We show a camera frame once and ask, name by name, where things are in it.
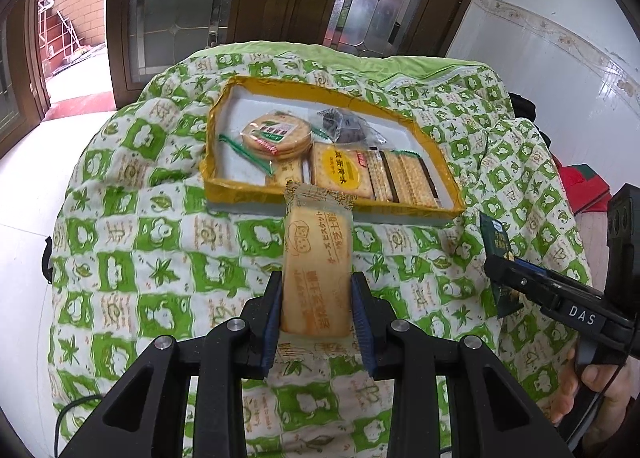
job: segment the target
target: fingernail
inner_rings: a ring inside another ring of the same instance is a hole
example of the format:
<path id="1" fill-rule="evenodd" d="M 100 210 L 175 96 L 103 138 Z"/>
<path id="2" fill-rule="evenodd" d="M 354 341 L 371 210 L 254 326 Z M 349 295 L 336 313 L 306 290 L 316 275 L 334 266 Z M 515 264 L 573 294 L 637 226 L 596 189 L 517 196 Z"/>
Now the fingernail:
<path id="1" fill-rule="evenodd" d="M 582 374 L 583 382 L 593 382 L 598 376 L 598 369 L 595 366 L 587 366 Z"/>

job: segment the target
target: white floor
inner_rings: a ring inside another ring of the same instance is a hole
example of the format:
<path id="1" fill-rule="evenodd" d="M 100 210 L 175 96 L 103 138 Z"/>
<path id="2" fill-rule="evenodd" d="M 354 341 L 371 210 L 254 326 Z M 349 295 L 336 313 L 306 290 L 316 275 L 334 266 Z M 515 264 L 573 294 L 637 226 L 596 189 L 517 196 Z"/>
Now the white floor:
<path id="1" fill-rule="evenodd" d="M 40 261 L 66 184 L 110 112 L 43 122 L 0 159 L 0 406 L 35 458 L 53 454 L 50 285 Z"/>
<path id="2" fill-rule="evenodd" d="M 51 104 L 111 89 L 107 48 L 102 48 L 94 57 L 78 62 L 47 80 Z"/>

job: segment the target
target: green snack package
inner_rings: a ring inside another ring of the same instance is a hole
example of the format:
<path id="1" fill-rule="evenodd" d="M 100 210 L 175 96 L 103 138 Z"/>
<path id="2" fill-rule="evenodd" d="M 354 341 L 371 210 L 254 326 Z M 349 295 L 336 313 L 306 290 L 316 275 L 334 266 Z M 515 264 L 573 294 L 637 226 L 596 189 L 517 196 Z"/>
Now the green snack package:
<path id="1" fill-rule="evenodd" d="M 510 261 L 514 260 L 509 236 L 500 221 L 480 213 L 480 233 L 487 256 L 499 255 Z M 520 293 L 507 286 L 492 281 L 491 291 L 494 295 L 498 319 L 507 317 L 524 306 L 520 302 Z"/>

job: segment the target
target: green fabric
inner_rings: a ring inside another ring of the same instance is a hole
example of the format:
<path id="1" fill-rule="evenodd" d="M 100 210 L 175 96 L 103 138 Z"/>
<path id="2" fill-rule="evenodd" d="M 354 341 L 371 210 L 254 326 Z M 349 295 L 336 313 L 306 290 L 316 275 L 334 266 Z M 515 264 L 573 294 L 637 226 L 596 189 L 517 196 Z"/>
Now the green fabric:
<path id="1" fill-rule="evenodd" d="M 267 47 L 290 51 L 274 56 Z M 206 209 L 198 173 L 206 117 L 233 73 L 321 84 L 418 121 L 446 156 L 468 209 L 444 229 L 357 224 L 353 266 L 426 332 L 480 336 L 544 407 L 574 337 L 530 303 L 498 321 L 482 271 L 479 212 L 507 226 L 517 255 L 582 282 L 590 275 L 550 154 L 532 123 L 513 118 L 498 76 L 447 59 L 357 59 L 321 46 L 249 43 L 219 46 L 156 76 L 82 154 L 54 230 L 56 408 L 108 391 L 154 337 L 205 335 L 238 315 L 281 268 L 281 218 Z M 268 379 L 244 385 L 248 451 L 384 456 L 392 388 L 367 377 L 352 343 L 283 335 Z M 446 445 L 442 382 L 438 394 Z M 191 394 L 186 454 L 193 402 Z M 89 409 L 65 420 L 66 438 Z"/>

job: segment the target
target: black strap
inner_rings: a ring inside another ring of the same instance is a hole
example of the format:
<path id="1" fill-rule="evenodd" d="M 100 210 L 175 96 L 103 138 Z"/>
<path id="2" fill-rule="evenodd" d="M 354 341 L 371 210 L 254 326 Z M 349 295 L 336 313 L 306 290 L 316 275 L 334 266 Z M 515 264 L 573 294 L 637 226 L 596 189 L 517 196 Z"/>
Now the black strap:
<path id="1" fill-rule="evenodd" d="M 51 260 L 51 237 L 45 239 L 45 243 L 47 246 L 44 247 L 44 252 L 42 253 L 42 274 L 44 279 L 51 284 L 53 282 L 53 267 L 49 266 L 49 262 Z"/>

